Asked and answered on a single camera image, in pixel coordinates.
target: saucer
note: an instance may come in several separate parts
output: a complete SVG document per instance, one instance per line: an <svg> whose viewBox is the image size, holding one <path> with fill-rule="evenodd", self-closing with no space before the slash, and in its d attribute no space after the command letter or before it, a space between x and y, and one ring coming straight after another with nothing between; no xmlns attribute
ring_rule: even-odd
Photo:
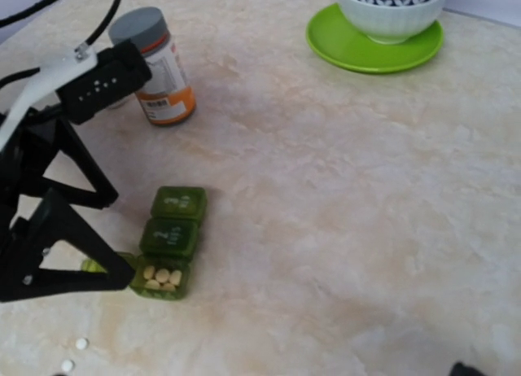
<svg viewBox="0 0 521 376"><path fill-rule="evenodd" d="M406 42L380 45L356 30L338 4L319 11L308 23L306 39L311 49L337 67L364 73L400 72L432 59L443 46L439 22Z"/></svg>

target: beige marble surface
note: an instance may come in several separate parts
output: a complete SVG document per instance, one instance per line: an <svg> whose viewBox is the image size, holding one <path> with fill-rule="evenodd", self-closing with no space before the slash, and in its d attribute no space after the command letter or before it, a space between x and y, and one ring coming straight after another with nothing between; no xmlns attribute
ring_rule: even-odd
<svg viewBox="0 0 521 376"><path fill-rule="evenodd" d="M45 13L0 47L2 75L75 46L109 1ZM364 76L306 45L332 1L125 0L163 9L199 110L158 129L132 101L81 126L120 199L78 210L137 252L158 186L208 188L190 296L3 304L0 374L519 375L521 32L445 14L435 60ZM64 158L50 175L82 184ZM58 245L48 264L80 261Z"/></svg>

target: pill bottle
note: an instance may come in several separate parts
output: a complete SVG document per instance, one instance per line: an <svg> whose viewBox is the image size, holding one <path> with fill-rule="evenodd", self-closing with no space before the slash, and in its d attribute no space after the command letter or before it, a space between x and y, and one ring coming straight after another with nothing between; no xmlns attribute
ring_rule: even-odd
<svg viewBox="0 0 521 376"><path fill-rule="evenodd" d="M152 78L136 96L152 124L178 124L194 112L194 92L159 8L143 7L124 14L109 28L108 36L114 45L132 41L147 61Z"/></svg>

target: pill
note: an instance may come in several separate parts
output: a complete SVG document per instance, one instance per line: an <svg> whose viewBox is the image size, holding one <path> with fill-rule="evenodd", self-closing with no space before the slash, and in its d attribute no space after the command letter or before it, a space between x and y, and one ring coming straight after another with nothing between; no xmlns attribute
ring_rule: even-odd
<svg viewBox="0 0 521 376"><path fill-rule="evenodd" d="M161 285L156 280L148 280L145 287L147 289L160 289Z"/></svg>
<svg viewBox="0 0 521 376"><path fill-rule="evenodd" d="M85 350L89 347L89 340L86 338L80 338L76 341L76 349Z"/></svg>
<svg viewBox="0 0 521 376"><path fill-rule="evenodd" d="M152 278L154 278L154 273L155 273L155 267L148 265L143 270L143 278L145 278L146 280L151 280Z"/></svg>
<svg viewBox="0 0 521 376"><path fill-rule="evenodd" d="M173 284L171 284L170 282L167 282L166 284L163 284L163 285L161 286L161 289L162 289L163 291L175 292L175 290L176 290L176 286L173 285Z"/></svg>
<svg viewBox="0 0 521 376"><path fill-rule="evenodd" d="M175 286L179 286L181 283L182 273L181 270L175 270L170 274L169 282Z"/></svg>
<svg viewBox="0 0 521 376"><path fill-rule="evenodd" d="M73 360L65 360L64 362L62 362L62 371L63 372L70 372L71 370L74 369L74 361Z"/></svg>
<svg viewBox="0 0 521 376"><path fill-rule="evenodd" d="M160 269L155 274L155 279L157 280L157 282L160 282L161 284L164 284L165 282L167 282L169 280L169 277L170 277L170 272L167 269Z"/></svg>

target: marble tabletop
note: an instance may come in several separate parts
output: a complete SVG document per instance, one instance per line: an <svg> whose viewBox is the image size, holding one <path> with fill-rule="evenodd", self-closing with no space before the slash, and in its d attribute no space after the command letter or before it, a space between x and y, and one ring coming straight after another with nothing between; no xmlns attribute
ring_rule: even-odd
<svg viewBox="0 0 521 376"><path fill-rule="evenodd" d="M120 199L77 211L138 253L159 186L207 188L190 295L2 304L1 375L519 375L521 32L444 13L434 60L367 76L306 44L333 1L124 0L163 10L198 111L161 129L132 99L79 127ZM110 2L59 3L0 46L0 72L74 47ZM85 184L64 157L49 176ZM81 260L61 243L46 264Z"/></svg>

